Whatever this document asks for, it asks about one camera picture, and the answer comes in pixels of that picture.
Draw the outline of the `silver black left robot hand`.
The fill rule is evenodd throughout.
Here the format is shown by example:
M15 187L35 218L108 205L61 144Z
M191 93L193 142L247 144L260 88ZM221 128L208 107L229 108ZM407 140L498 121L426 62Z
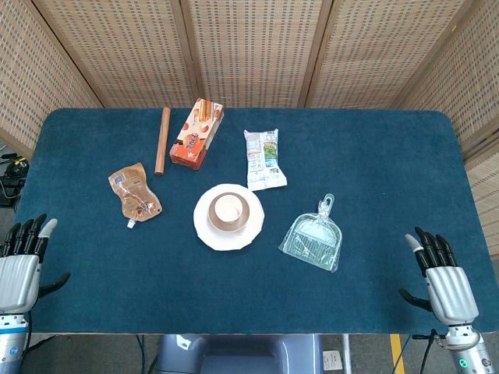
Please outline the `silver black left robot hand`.
M70 278L62 274L56 281L40 285L48 241L58 220L42 214L25 223L14 224L1 240L1 314L29 312L37 300L62 288Z

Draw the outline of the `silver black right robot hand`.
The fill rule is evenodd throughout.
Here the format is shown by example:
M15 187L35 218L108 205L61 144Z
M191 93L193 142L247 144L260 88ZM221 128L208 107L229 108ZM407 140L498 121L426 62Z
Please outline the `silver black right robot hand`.
M432 312L444 325L471 324L479 316L479 310L469 279L458 265L449 242L420 227L415 227L415 233L416 236L405 235L405 240L416 257L428 298L417 298L404 288L398 293L410 305Z

